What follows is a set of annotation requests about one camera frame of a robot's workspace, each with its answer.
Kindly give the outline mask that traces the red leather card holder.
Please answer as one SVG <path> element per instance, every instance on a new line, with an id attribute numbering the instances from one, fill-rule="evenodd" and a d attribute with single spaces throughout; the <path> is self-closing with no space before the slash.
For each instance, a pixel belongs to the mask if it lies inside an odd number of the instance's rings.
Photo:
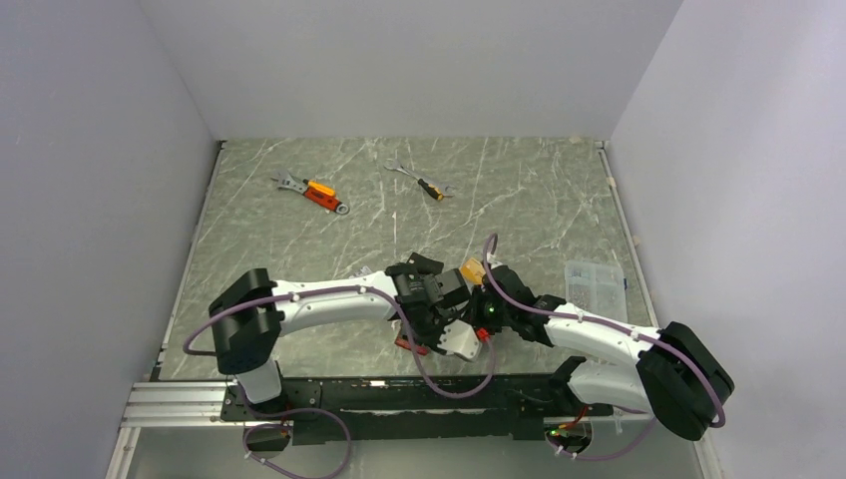
<path id="1" fill-rule="evenodd" d="M 421 356 L 426 356 L 429 354 L 430 349 L 425 345 L 413 345 L 406 336 L 399 334 L 395 340 L 394 344 L 400 348 L 406 349 L 408 351 L 417 352 Z"/>

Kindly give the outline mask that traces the clear plastic parts box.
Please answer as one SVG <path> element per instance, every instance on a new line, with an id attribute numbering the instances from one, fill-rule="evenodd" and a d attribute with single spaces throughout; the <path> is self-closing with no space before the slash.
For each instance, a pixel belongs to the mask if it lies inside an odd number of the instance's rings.
<path id="1" fill-rule="evenodd" d="M 627 281 L 619 266 L 568 260 L 565 263 L 564 279 L 568 302 L 618 320 L 627 315 Z"/>

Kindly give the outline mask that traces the orange red adjustable wrench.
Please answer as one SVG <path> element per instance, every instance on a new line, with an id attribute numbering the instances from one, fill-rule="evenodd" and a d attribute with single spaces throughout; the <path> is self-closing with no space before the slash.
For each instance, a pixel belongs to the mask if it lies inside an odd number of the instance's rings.
<path id="1" fill-rule="evenodd" d="M 337 197 L 336 191 L 329 186 L 313 180 L 301 179 L 285 169 L 273 173 L 271 178 L 278 189 L 296 192 L 330 212 L 341 216 L 348 215 L 350 212 L 349 205 L 342 202 Z"/>

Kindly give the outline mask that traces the black VIP card stack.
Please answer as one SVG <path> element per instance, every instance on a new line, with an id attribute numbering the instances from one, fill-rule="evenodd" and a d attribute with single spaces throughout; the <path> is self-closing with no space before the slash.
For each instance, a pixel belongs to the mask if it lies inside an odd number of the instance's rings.
<path id="1" fill-rule="evenodd" d="M 407 262 L 421 274 L 440 274 L 444 269 L 442 261 L 428 258 L 417 252 L 412 252 Z"/>

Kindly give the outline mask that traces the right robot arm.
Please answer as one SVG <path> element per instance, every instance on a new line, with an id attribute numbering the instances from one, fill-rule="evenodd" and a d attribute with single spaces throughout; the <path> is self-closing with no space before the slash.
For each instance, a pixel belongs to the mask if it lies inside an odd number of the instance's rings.
<path id="1" fill-rule="evenodd" d="M 639 411 L 689 441 L 724 424 L 735 383 L 687 325 L 634 326 L 558 296 L 535 295 L 503 264 L 477 266 L 465 276 L 474 285 L 471 323 L 574 351 L 550 376 L 550 400 L 559 412 L 594 404 Z"/>

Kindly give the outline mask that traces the black aluminium base frame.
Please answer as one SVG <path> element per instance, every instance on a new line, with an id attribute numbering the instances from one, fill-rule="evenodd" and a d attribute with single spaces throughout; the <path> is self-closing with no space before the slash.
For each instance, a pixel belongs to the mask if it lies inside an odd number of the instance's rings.
<path id="1" fill-rule="evenodd" d="M 679 379 L 648 381 L 650 399 L 624 376 L 584 364 L 562 372 L 495 376 L 479 393 L 451 399 L 420 377 L 286 378 L 266 404 L 245 400 L 235 381 L 159 381 L 134 386 L 125 427 L 249 426 L 285 421 L 296 445 L 354 440 L 510 436 L 539 440 L 557 422 L 572 430 L 617 411 L 656 418 L 666 430 L 698 440 L 711 421 L 709 397 Z"/>

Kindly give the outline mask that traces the orange gold card stack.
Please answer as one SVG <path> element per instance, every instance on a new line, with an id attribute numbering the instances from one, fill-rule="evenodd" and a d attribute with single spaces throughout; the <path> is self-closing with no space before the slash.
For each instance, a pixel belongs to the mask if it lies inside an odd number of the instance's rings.
<path id="1" fill-rule="evenodd" d="M 459 268 L 462 276 L 473 285 L 482 285 L 485 277 L 485 269 L 482 262 L 475 258 L 468 258 Z"/>

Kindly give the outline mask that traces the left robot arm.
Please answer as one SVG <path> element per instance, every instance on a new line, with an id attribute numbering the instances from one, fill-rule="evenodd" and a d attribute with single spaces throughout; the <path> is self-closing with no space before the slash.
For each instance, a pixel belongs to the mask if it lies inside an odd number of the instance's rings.
<path id="1" fill-rule="evenodd" d="M 323 282 L 273 280 L 251 269 L 209 306 L 217 370 L 245 386 L 247 406 L 263 419 L 286 405 L 281 375 L 271 359 L 277 339 L 310 327 L 359 319 L 407 318 L 406 340 L 443 355 L 475 359 L 481 341 L 461 320 L 470 298 L 457 269 L 416 259 L 383 271 Z"/>

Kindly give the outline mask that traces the black yellow handled wrench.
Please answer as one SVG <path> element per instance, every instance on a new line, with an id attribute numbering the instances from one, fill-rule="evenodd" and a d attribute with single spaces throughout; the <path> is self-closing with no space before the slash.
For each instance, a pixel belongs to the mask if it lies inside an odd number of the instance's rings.
<path id="1" fill-rule="evenodd" d="M 446 198 L 453 198 L 455 196 L 455 188 L 452 185 L 435 181 L 426 175 L 416 173 L 415 171 L 404 167 L 396 158 L 387 160 L 383 167 L 386 170 L 398 172 L 413 178 L 416 181 L 416 184 L 435 201 L 440 202 Z"/>

